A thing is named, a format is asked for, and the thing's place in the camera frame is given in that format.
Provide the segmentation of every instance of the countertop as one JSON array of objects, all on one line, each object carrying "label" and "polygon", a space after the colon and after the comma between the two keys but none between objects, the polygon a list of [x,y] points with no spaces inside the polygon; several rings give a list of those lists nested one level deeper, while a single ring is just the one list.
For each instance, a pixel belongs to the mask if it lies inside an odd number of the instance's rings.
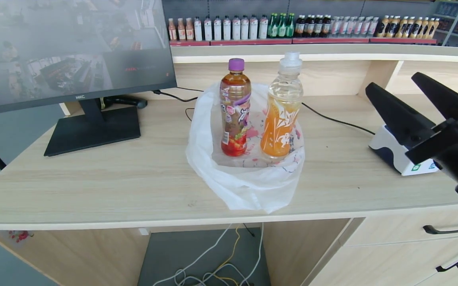
[{"label": "countertop", "polygon": [[[401,98],[440,122],[425,96]],[[371,130],[383,123],[358,96],[306,97],[304,102]],[[307,158],[290,205],[272,214],[231,211],[187,163],[190,121],[185,108],[193,106],[150,101],[139,111],[140,138],[49,158],[43,152],[50,129],[0,172],[0,230],[329,219],[458,207],[456,183],[445,174],[401,177],[371,152],[370,134],[302,107]]]}]

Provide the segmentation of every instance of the juice bottle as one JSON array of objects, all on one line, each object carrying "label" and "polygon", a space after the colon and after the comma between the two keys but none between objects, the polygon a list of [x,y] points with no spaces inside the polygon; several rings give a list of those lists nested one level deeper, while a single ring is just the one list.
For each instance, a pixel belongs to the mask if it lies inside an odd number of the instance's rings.
[{"label": "juice bottle", "polygon": [[229,60],[229,74],[220,82],[222,108],[222,152],[227,156],[240,156],[247,149],[247,123],[250,111],[250,80],[243,74],[245,61]]},{"label": "juice bottle", "polygon": [[280,161],[289,151],[289,138],[301,106],[303,87],[298,76],[301,71],[300,53],[286,52],[280,60],[278,76],[268,91],[268,110],[260,148],[267,161]]},{"label": "juice bottle", "polygon": [[192,18],[187,18],[187,40],[191,41],[194,39],[194,25],[192,24]]},{"label": "juice bottle", "polygon": [[178,36],[176,35],[176,26],[174,26],[174,20],[169,18],[169,38],[171,41],[178,40]]},{"label": "juice bottle", "polygon": [[185,31],[185,26],[183,25],[183,18],[178,18],[178,38],[180,40],[186,40],[187,32]]}]

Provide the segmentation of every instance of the green bottle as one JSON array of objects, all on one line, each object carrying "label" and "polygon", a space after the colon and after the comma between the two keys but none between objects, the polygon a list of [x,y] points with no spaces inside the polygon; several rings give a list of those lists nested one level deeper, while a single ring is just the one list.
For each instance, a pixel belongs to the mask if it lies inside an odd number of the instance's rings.
[{"label": "green bottle", "polygon": [[278,21],[278,37],[285,38],[286,30],[285,13],[280,13],[280,21]]},{"label": "green bottle", "polygon": [[292,38],[294,35],[294,13],[289,13],[289,20],[287,20],[287,27],[285,27],[285,36],[287,38]]},{"label": "green bottle", "polygon": [[271,13],[270,21],[268,22],[268,38],[271,38],[271,27],[273,27],[273,23],[275,23],[275,20],[275,13]]}]

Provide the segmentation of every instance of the bottle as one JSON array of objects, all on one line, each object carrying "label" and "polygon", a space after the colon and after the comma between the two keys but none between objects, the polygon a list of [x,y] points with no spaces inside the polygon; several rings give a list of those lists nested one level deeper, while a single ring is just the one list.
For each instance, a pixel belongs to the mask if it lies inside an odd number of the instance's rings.
[{"label": "bottle", "polygon": [[416,36],[417,39],[424,39],[425,34],[427,34],[427,31],[429,30],[429,18],[426,17],[425,20],[423,20],[422,24],[422,29],[418,31],[418,35]]},{"label": "bottle", "polygon": [[213,38],[216,41],[222,40],[222,20],[220,20],[219,16],[216,16],[215,20],[213,20]]},{"label": "bottle", "polygon": [[340,17],[334,16],[330,27],[330,38],[336,38],[338,36],[338,29],[340,29]]},{"label": "bottle", "polygon": [[420,17],[418,18],[418,20],[416,20],[416,22],[413,24],[413,31],[411,31],[411,34],[409,34],[409,38],[412,38],[412,39],[416,38],[422,23],[423,23],[423,17]]},{"label": "bottle", "polygon": [[272,23],[270,23],[270,26],[271,26],[270,38],[278,37],[278,24],[280,24],[278,14],[275,13],[273,16],[275,17],[275,19],[273,20]]},{"label": "bottle", "polygon": [[344,17],[344,20],[343,20],[342,24],[340,24],[340,31],[338,31],[338,36],[339,37],[341,37],[341,38],[345,37],[345,33],[347,33],[347,26],[349,25],[349,20],[350,19],[351,19],[351,17],[349,17],[349,16]]},{"label": "bottle", "polygon": [[408,27],[408,16],[405,16],[402,21],[400,21],[400,28],[398,29],[397,34],[395,34],[395,38],[402,38],[404,33],[406,32],[406,28]]},{"label": "bottle", "polygon": [[295,38],[303,37],[303,30],[304,29],[305,29],[305,15],[300,15],[298,20],[296,20],[294,37]]},{"label": "bottle", "polygon": [[278,76],[268,91],[268,110],[260,148],[266,161],[278,162],[291,149],[289,138],[298,116],[303,87],[298,76],[301,71],[300,53],[286,52],[280,60]]},{"label": "bottle", "polygon": [[316,28],[316,17],[314,15],[309,15],[307,20],[305,20],[305,29],[303,30],[304,38],[311,38]]},{"label": "bottle", "polygon": [[359,17],[358,18],[358,22],[356,22],[356,24],[355,24],[353,37],[358,38],[360,36],[361,28],[363,26],[363,22],[364,21],[365,21],[365,17]]},{"label": "bottle", "polygon": [[262,18],[259,21],[259,38],[266,39],[266,34],[268,30],[268,18],[266,15],[262,15]]},{"label": "bottle", "polygon": [[415,23],[415,18],[414,17],[409,18],[408,25],[406,27],[406,31],[402,33],[402,38],[409,38],[409,35],[413,31],[414,23]]},{"label": "bottle", "polygon": [[312,33],[313,38],[319,38],[321,36],[321,31],[323,30],[323,15],[317,15],[314,19],[314,32]]},{"label": "bottle", "polygon": [[289,13],[287,19],[287,25],[285,27],[285,36],[287,38],[292,38],[294,36],[295,22],[294,22],[294,13]]},{"label": "bottle", "polygon": [[241,39],[242,40],[248,40],[248,25],[249,25],[249,20],[247,18],[247,15],[243,15],[243,18],[241,18]]},{"label": "bottle", "polygon": [[202,23],[198,16],[194,19],[194,32],[196,33],[196,41],[202,41]]},{"label": "bottle", "polygon": [[373,37],[374,33],[376,32],[376,28],[378,26],[379,17],[374,17],[371,22],[371,27],[369,28],[369,32],[367,33],[367,37]]},{"label": "bottle", "polygon": [[286,31],[286,19],[285,19],[285,13],[280,13],[280,19],[278,20],[278,25],[277,25],[277,37],[278,38],[285,38],[285,31]]},{"label": "bottle", "polygon": [[178,36],[176,35],[176,26],[174,26],[173,18],[169,18],[169,40],[176,41],[178,40]]},{"label": "bottle", "polygon": [[187,39],[187,32],[185,31],[185,26],[183,25],[183,18],[178,18],[178,38],[180,41]]},{"label": "bottle", "polygon": [[397,17],[393,18],[393,20],[391,20],[391,22],[389,24],[390,25],[389,25],[388,31],[386,33],[386,37],[387,38],[393,38],[393,35],[395,34],[395,29],[398,26],[398,18]]},{"label": "bottle", "polygon": [[222,23],[224,27],[224,40],[228,41],[231,39],[231,20],[229,16],[225,15],[224,22]]},{"label": "bottle", "polygon": [[330,33],[331,15],[325,15],[323,18],[323,27],[321,28],[320,37],[327,38]]},{"label": "bottle", "polygon": [[206,16],[204,20],[204,39],[206,41],[211,41],[213,39],[211,31],[211,19],[209,15]]},{"label": "bottle", "polygon": [[388,26],[389,23],[389,16],[385,15],[381,23],[379,24],[379,28],[376,34],[376,37],[382,38],[385,35],[385,28]]},{"label": "bottle", "polygon": [[259,20],[257,19],[256,15],[252,15],[252,18],[250,18],[249,21],[250,24],[250,39],[251,40],[256,40],[258,38],[258,26],[259,26]]},{"label": "bottle", "polygon": [[229,60],[229,74],[220,82],[220,105],[222,108],[222,152],[237,157],[247,149],[247,123],[250,111],[250,80],[243,74],[245,61]]},{"label": "bottle", "polygon": [[241,40],[241,20],[238,15],[233,18],[233,40]]},{"label": "bottle", "polygon": [[194,25],[192,24],[192,18],[187,18],[187,40],[192,41],[194,39]]}]

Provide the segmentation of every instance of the drawer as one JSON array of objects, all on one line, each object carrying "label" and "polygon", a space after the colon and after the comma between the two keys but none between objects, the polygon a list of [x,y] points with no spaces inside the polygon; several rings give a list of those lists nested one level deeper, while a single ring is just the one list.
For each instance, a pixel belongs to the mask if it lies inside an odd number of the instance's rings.
[{"label": "drawer", "polygon": [[[431,226],[433,234],[424,226]],[[364,219],[345,245],[369,245],[458,237],[458,209],[371,216]]]}]

